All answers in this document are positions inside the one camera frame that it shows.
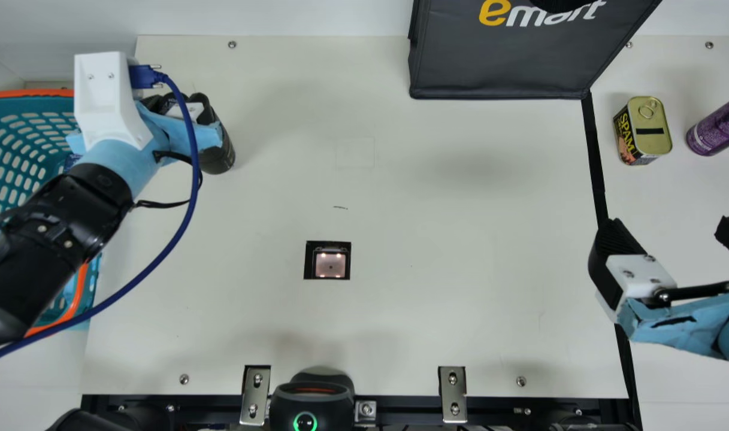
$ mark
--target cable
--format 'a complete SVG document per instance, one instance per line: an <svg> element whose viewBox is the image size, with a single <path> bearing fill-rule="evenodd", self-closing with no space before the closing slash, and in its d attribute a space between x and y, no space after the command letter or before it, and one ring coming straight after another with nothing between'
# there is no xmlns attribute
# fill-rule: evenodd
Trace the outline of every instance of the cable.
<svg viewBox="0 0 729 431"><path fill-rule="evenodd" d="M166 74L162 74L159 72L156 72L156 77L159 79L159 81L164 82L165 84L167 84L168 87L170 87L170 90L172 90L175 94L178 105L181 107L185 107L186 100L183 99L183 95L181 95L181 92L178 89L178 86L175 85L175 82L173 82L173 80L170 79L170 77L168 77ZM53 327L49 327L46 330L42 330L41 332L30 336L29 338L24 338L21 341L16 341L16 343L11 343L7 346L1 347L0 358L11 354L18 349L26 347L29 344L40 341L43 338L47 338L50 335L55 335L55 333L61 332L61 330L68 329L84 321L87 321L91 317L94 317L101 313L101 311L106 310L107 308L109 308L109 306L112 306L115 302L124 297L124 295L127 295L140 282L148 277L151 272L153 272L156 267L158 267L159 264L161 264L162 261L165 260L168 254L170 254L173 248L175 248L175 246L178 244L180 238L183 237L183 233L186 232L186 229L188 229L189 223L191 223L191 218L194 215L194 208L196 207L196 199L199 196L199 150L196 144L196 136L194 134L194 124L191 121L189 110L181 109L180 111L183 114L183 122L186 123L186 132L189 135L189 147L191 149L192 182L191 196L189 197L189 205L188 207L186 207L186 215L183 216L183 221L181 221L180 226L178 226L178 230L176 230L175 235L170 238L170 241L167 243L167 245L165 245L165 248L163 248L162 251L159 252L158 256L154 257L153 261L151 261L150 264L146 265L146 267L143 268L143 270L139 272L138 275L136 275L131 281L125 284L122 289L116 291L109 298L106 298L103 302L99 303L99 305L93 306L93 308L91 308L90 310L85 311L84 313L74 317L69 321L57 324Z"/></svg>

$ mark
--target black cable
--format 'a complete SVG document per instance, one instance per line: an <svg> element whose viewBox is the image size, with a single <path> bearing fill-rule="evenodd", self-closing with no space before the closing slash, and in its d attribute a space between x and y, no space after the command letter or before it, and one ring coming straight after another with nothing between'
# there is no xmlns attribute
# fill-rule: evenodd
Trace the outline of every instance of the black cable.
<svg viewBox="0 0 729 431"><path fill-rule="evenodd" d="M184 156L180 153L173 153L172 151L154 151L153 152L154 159L156 159L156 163L159 163L162 158L169 157L170 159L179 160L184 163L191 164L191 157ZM205 181L204 175L202 175L202 169L199 170L199 189L202 188L202 183ZM154 202L150 200L139 200L138 202L135 202L135 205L133 205L133 208L154 208L154 210L167 210L167 208L175 208L175 207L182 207L183 205L186 205L189 203L189 200L183 200L180 202L170 202L169 204L162 204L161 202Z"/></svg>

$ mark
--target black storage box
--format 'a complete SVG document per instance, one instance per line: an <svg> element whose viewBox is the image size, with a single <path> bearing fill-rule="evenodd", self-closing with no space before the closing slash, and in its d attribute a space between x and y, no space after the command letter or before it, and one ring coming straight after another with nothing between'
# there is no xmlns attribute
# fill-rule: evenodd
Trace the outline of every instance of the black storage box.
<svg viewBox="0 0 729 431"><path fill-rule="evenodd" d="M415 0L410 95L581 99L661 1L550 14L528 0Z"/></svg>

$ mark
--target metal bracket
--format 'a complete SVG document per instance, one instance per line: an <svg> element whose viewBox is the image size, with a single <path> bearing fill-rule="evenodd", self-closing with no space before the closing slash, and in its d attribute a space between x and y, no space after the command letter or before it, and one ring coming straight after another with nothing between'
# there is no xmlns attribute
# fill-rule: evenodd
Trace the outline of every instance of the metal bracket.
<svg viewBox="0 0 729 431"><path fill-rule="evenodd" d="M444 423L467 423L465 406L465 366L439 366L438 392Z"/></svg>
<svg viewBox="0 0 729 431"><path fill-rule="evenodd" d="M262 426L268 414L270 366L246 366L241 382L241 425Z"/></svg>
<svg viewBox="0 0 729 431"><path fill-rule="evenodd" d="M375 425L377 416L377 403L375 401L356 401L354 406L353 423L360 426Z"/></svg>

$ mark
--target white tabletop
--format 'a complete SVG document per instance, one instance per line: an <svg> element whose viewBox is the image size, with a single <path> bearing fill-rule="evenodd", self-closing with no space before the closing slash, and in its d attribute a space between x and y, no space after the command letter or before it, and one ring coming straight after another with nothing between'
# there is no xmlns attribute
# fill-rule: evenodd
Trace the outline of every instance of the white tabletop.
<svg viewBox="0 0 729 431"><path fill-rule="evenodd" d="M138 40L139 60L209 96L238 164L93 319L85 393L239 393L244 365L267 363L272 387L328 365L357 393L438 395L436 368L465 365L470 396L627 396L586 270L580 102L414 101L405 38L228 40ZM189 178L165 168L143 198L180 199ZM99 300L182 213L127 217ZM350 281L304 281L308 240L353 242Z"/></svg>
<svg viewBox="0 0 729 431"><path fill-rule="evenodd" d="M714 43L706 49L706 41ZM610 217L621 218L642 246L679 286L729 280L729 251L713 236L729 216L729 149L712 157L688 149L684 134L729 101L729 38L638 37L622 50L594 89L600 150ZM663 101L673 152L649 166L619 159L612 117L631 96ZM689 405L671 420L718 417L729 429L729 363L668 347L633 344L639 396L659 412L668 403ZM716 410L725 412L717 414Z"/></svg>

